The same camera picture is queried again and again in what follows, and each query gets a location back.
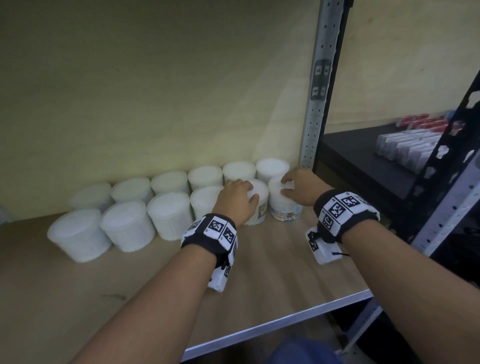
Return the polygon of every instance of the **black shelf surface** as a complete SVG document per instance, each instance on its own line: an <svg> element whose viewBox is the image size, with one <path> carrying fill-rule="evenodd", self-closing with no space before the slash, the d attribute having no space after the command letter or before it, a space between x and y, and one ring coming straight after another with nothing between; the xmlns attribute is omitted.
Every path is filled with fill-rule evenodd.
<svg viewBox="0 0 480 364"><path fill-rule="evenodd" d="M416 176L374 152L379 135L400 130L390 124L326 134L320 140L317 154L320 162L390 219L404 212L403 201Z"/></svg>

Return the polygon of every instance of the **container lid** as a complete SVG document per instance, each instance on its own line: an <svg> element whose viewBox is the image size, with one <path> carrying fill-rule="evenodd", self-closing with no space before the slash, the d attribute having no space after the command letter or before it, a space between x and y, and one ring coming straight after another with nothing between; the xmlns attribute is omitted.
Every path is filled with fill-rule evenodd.
<svg viewBox="0 0 480 364"><path fill-rule="evenodd" d="M141 199L150 189L150 180L146 177L130 178L113 186L110 195L115 201Z"/></svg>
<svg viewBox="0 0 480 364"><path fill-rule="evenodd" d="M213 207L215 206L216 198L223 186L207 186L193 191L190 196L190 203L195 207Z"/></svg>
<svg viewBox="0 0 480 364"><path fill-rule="evenodd" d="M74 208L94 207L103 203L110 195L112 186L108 182L97 183L85 187L74 194L68 204Z"/></svg>
<svg viewBox="0 0 480 364"><path fill-rule="evenodd" d="M283 200L283 201L291 201L291 199L283 196L280 191L284 188L290 188L292 190L295 189L295 183L293 181L287 182L283 184L280 182L282 180L283 175L272 177L272 179L268 182L268 191L270 194L274 195L276 199Z"/></svg>
<svg viewBox="0 0 480 364"><path fill-rule="evenodd" d="M257 170L268 176L276 176L277 174L285 174L290 169L290 165L286 160L277 158L265 158L257 162Z"/></svg>
<svg viewBox="0 0 480 364"><path fill-rule="evenodd" d="M249 180L253 185L253 190L248 191L247 196L251 198L254 194L258 194L260 201L265 200L268 197L268 187L261 180Z"/></svg>
<svg viewBox="0 0 480 364"><path fill-rule="evenodd" d="M187 182L187 174L182 170L172 170L152 179L154 191L172 191Z"/></svg>
<svg viewBox="0 0 480 364"><path fill-rule="evenodd" d="M190 208L185 192L170 192L154 197L148 204L148 214L155 218L170 218Z"/></svg>
<svg viewBox="0 0 480 364"><path fill-rule="evenodd" d="M101 213L97 208L70 211L50 226L47 237L55 243L62 243L64 239L72 238L98 225L100 219Z"/></svg>
<svg viewBox="0 0 480 364"><path fill-rule="evenodd" d="M255 175L256 167L252 162L231 162L223 166L223 174L235 181L245 175Z"/></svg>
<svg viewBox="0 0 480 364"><path fill-rule="evenodd" d="M202 184L222 177L223 171L218 166L204 166L191 170L188 173L190 183Z"/></svg>
<svg viewBox="0 0 480 364"><path fill-rule="evenodd" d="M146 214L145 202L120 202L103 214L100 227L106 231L122 230L142 219Z"/></svg>

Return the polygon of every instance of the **shelf surface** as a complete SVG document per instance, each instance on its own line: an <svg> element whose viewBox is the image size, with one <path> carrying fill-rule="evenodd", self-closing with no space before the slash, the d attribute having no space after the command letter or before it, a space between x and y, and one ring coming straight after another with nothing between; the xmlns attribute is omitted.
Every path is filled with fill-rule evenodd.
<svg viewBox="0 0 480 364"><path fill-rule="evenodd" d="M47 238L58 216L0 226L0 357L6 363L66 363L179 250L156 236L144 249L110 248L71 261ZM239 229L223 293L208 289L184 360L372 296L352 260L320 266L305 240L311 208L283 223L269 214Z"/></svg>
<svg viewBox="0 0 480 364"><path fill-rule="evenodd" d="M379 135L400 130L390 124L326 134L318 158L384 213L394 214L403 208L416 176L374 152Z"/></svg>

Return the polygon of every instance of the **cylindrical container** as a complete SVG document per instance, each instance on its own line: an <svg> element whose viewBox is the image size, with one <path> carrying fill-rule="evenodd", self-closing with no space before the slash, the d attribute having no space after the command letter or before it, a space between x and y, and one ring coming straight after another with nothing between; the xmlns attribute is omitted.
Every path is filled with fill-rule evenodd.
<svg viewBox="0 0 480 364"><path fill-rule="evenodd" d="M101 256L112 245L100 229L101 218L97 208L71 211L50 226L47 237L75 262L88 262Z"/></svg>
<svg viewBox="0 0 480 364"><path fill-rule="evenodd" d="M120 202L110 207L103 214L100 227L116 247L126 253L142 249L155 236L145 203L140 200Z"/></svg>
<svg viewBox="0 0 480 364"><path fill-rule="evenodd" d="M283 175L275 176L268 183L268 210L274 218L280 221L293 221L301 215L302 206L283 196L280 191L284 188L295 189L294 182L282 184Z"/></svg>
<svg viewBox="0 0 480 364"><path fill-rule="evenodd" d="M190 194L188 176L182 170L172 170L155 176L152 179L152 189L155 194L183 191Z"/></svg>
<svg viewBox="0 0 480 364"><path fill-rule="evenodd" d="M195 219L212 212L216 198L221 190L223 190L222 186L207 186L192 192L190 203L195 213Z"/></svg>
<svg viewBox="0 0 480 364"><path fill-rule="evenodd" d="M260 200L258 202L255 214L248 220L245 225L257 225L265 220L265 213L267 212L268 202L268 187L261 180L249 180L253 185L253 190L248 191L247 196L251 198L254 194L258 194Z"/></svg>
<svg viewBox="0 0 480 364"><path fill-rule="evenodd" d="M154 197L150 180L146 177L130 178L113 186L110 195L116 202L142 200L147 205Z"/></svg>
<svg viewBox="0 0 480 364"><path fill-rule="evenodd" d="M276 158L265 158L257 162L257 179L268 184L270 179L288 172L290 165L286 160Z"/></svg>
<svg viewBox="0 0 480 364"><path fill-rule="evenodd" d="M217 166L195 168L188 173L192 191L205 186L223 186L223 172Z"/></svg>
<svg viewBox="0 0 480 364"><path fill-rule="evenodd" d="M93 184L74 194L68 200L68 204L76 209L98 208L100 212L104 212L115 203L110 196L111 189L112 186L108 182Z"/></svg>
<svg viewBox="0 0 480 364"><path fill-rule="evenodd" d="M236 181L238 179L244 181L253 180L256 172L257 168L255 165L247 161L231 162L223 166L223 177L225 181Z"/></svg>
<svg viewBox="0 0 480 364"><path fill-rule="evenodd" d="M190 198L185 192L154 197L147 208L156 230L165 240L178 240L193 224Z"/></svg>

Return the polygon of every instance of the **white container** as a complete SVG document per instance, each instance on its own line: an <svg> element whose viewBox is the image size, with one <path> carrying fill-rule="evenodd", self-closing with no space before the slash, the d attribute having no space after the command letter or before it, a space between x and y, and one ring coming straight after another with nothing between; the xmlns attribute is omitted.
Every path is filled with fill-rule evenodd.
<svg viewBox="0 0 480 364"><path fill-rule="evenodd" d="M253 190L248 191L248 198L252 198L254 194L258 194L260 200L258 202L257 209L255 214L248 220L245 225L257 225L265 220L265 214L267 212L267 203L268 203L268 187L261 180L249 180L253 185Z"/></svg>
<svg viewBox="0 0 480 364"><path fill-rule="evenodd" d="M192 191L205 186L223 186L223 172L217 166L195 168L188 173Z"/></svg>
<svg viewBox="0 0 480 364"><path fill-rule="evenodd" d="M280 191L284 188L295 189L294 182L282 184L283 175L272 177L268 183L268 210L274 218L280 221L293 221L301 215L302 206L283 196Z"/></svg>
<svg viewBox="0 0 480 364"><path fill-rule="evenodd" d="M100 229L101 217L97 208L71 211L50 226L47 237L75 262L88 262L101 256L112 245Z"/></svg>
<svg viewBox="0 0 480 364"><path fill-rule="evenodd" d="M190 194L188 176L182 170L172 170L155 176L152 179L152 189L155 194L183 191Z"/></svg>
<svg viewBox="0 0 480 364"><path fill-rule="evenodd" d="M148 215L165 240L178 240L193 224L190 198L185 192L169 192L154 197L148 204Z"/></svg>
<svg viewBox="0 0 480 364"><path fill-rule="evenodd" d="M150 180L146 177L130 178L113 186L110 195L116 202L142 200L147 205L154 197Z"/></svg>
<svg viewBox="0 0 480 364"><path fill-rule="evenodd" d="M257 168L252 162L241 161L231 162L223 166L223 176L225 181L232 180L253 180Z"/></svg>
<svg viewBox="0 0 480 364"><path fill-rule="evenodd" d="M110 196L111 189L112 186L110 186L108 182L101 182L85 187L74 194L70 200L68 200L68 204L76 209L98 208L100 212L104 212L115 203Z"/></svg>
<svg viewBox="0 0 480 364"><path fill-rule="evenodd" d="M192 192L190 203L196 220L212 212L221 190L223 190L223 186L207 186Z"/></svg>
<svg viewBox="0 0 480 364"><path fill-rule="evenodd" d="M257 179L268 184L270 179L281 174L282 176L290 169L286 160L265 158L257 162Z"/></svg>
<svg viewBox="0 0 480 364"><path fill-rule="evenodd" d="M155 236L145 203L140 200L113 205L103 214L100 227L126 253L142 249Z"/></svg>

